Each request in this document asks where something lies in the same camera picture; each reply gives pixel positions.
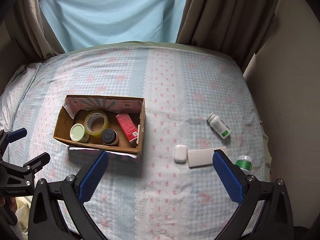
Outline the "red small box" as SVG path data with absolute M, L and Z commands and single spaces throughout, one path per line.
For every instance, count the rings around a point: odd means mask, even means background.
M 118 114 L 116 119 L 123 130 L 126 138 L 130 143 L 133 143 L 138 138 L 138 129 L 131 120 L 128 114 Z

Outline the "pale green lid jar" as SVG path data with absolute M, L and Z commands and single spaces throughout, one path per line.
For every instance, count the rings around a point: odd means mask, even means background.
M 74 124 L 69 132 L 70 139 L 74 142 L 86 143 L 89 140 L 89 134 L 82 124 Z

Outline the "pillow in floral case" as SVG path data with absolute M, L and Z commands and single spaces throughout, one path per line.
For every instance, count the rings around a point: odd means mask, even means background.
M 19 105 L 42 66 L 42 62 L 23 64 L 9 80 L 1 95 L 1 130 L 12 130 Z

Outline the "green mattress cover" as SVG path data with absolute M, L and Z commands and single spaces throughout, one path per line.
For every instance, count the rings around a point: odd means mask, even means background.
M 206 48 L 189 46 L 189 45 L 179 44 L 179 43 L 142 42 L 142 41 L 128 41 L 128 42 L 119 42 L 119 43 L 113 43 L 113 44 L 98 45 L 98 46 L 93 46 L 93 47 L 89 47 L 89 48 L 70 51 L 70 52 L 65 53 L 65 55 L 73 55 L 73 54 L 81 53 L 84 51 L 91 51 L 91 50 L 96 50 L 96 49 L 122 48 L 122 47 L 160 47 L 160 48 L 180 49 L 183 51 L 193 51 L 193 52 L 198 52 L 198 53 L 204 53 L 207 55 L 214 55 L 214 56 L 217 56 L 217 57 L 229 60 L 229 61 L 234 61 L 230 56 L 228 56 L 224 53 L 214 51 L 214 50 L 209 50 Z

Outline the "checkered floral bed sheet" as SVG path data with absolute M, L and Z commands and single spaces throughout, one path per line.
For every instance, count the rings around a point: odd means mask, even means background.
M 145 135 L 140 162 L 110 161 L 85 207 L 109 239 L 214 239 L 236 204 L 212 167 L 190 169 L 173 159 L 176 145 L 190 150 L 226 146 L 231 161 L 253 158 L 253 172 L 267 180 L 263 130 L 241 70 L 214 55 L 170 48 L 123 47 L 61 55 L 42 62 L 17 110 L 4 159 L 22 165 L 47 152 L 36 178 L 75 174 L 90 154 L 69 152 L 54 139 L 68 94 L 140 97 Z M 226 139 L 209 126 L 215 113 L 231 128 Z

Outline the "green label white jar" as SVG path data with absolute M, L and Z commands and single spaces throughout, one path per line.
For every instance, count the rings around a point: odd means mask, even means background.
M 253 164 L 253 158 L 247 155 L 238 156 L 235 163 L 245 174 L 250 174 Z

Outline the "light blue hanging cloth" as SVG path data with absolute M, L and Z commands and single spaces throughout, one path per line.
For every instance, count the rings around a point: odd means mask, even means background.
M 186 0 L 39 0 L 66 52 L 126 41 L 174 43 Z

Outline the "white remote control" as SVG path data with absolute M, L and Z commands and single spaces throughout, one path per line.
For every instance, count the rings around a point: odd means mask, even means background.
M 225 155 L 228 155 L 226 146 L 188 151 L 188 167 L 194 168 L 212 165 L 213 154 L 218 150 L 221 150 Z

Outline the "white pill bottle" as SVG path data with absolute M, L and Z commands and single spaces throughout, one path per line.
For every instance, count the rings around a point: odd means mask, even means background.
M 231 128 L 215 113 L 210 113 L 207 118 L 209 126 L 220 136 L 221 139 L 226 139 L 230 136 Z

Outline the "yellow tape roll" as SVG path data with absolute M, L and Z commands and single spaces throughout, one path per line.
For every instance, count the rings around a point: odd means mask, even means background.
M 105 112 L 96 110 L 91 111 L 84 121 L 85 131 L 94 138 L 100 138 L 103 131 L 108 129 L 110 122 Z

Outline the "black lid small jar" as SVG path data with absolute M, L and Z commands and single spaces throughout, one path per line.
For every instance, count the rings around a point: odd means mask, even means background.
M 114 129 L 107 128 L 102 132 L 101 140 L 105 145 L 115 146 L 117 145 L 119 138 Z

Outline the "cardboard box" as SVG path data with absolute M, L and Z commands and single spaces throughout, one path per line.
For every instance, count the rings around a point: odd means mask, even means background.
M 82 124 L 91 111 L 105 112 L 110 122 L 109 128 L 114 129 L 119 141 L 115 146 L 105 145 L 101 137 L 89 136 L 86 143 L 74 142 L 70 139 L 70 129 L 74 124 Z M 138 138 L 130 143 L 121 129 L 116 116 L 128 114 L 138 129 Z M 106 150 L 111 157 L 123 161 L 139 162 L 143 152 L 145 126 L 144 98 L 127 96 L 102 95 L 67 95 L 61 107 L 54 131 L 54 139 L 66 144 L 70 150 Z

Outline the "left brown curtain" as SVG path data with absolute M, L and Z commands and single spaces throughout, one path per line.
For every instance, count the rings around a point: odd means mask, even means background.
M 16 0 L 4 17 L 11 39 L 32 61 L 63 54 L 58 41 L 39 4 L 39 0 Z

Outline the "white earbuds case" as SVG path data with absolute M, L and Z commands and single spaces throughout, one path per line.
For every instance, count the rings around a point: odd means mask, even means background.
M 173 158 L 176 163 L 185 163 L 187 161 L 188 148 L 185 145 L 176 145 Z

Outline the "brown curtain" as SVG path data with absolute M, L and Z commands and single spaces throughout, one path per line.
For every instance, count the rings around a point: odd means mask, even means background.
M 11 39 L 32 61 L 63 54 L 58 41 L 39 4 L 39 0 L 16 0 L 4 17 Z
M 186 0 L 176 42 L 230 56 L 244 71 L 268 40 L 279 0 Z

